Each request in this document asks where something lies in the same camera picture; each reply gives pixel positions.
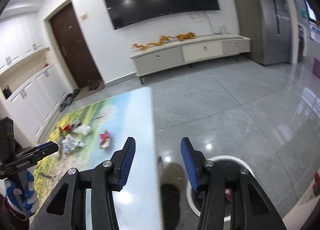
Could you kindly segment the blue white gloved left hand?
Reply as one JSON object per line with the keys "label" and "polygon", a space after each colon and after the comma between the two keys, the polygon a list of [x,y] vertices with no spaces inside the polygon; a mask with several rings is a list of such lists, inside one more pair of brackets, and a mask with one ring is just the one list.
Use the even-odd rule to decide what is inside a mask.
{"label": "blue white gloved left hand", "polygon": [[29,218],[39,208],[39,200],[34,187],[34,176],[28,170],[18,173],[17,176],[18,178],[14,181],[4,180],[5,196],[9,207],[14,212]]}

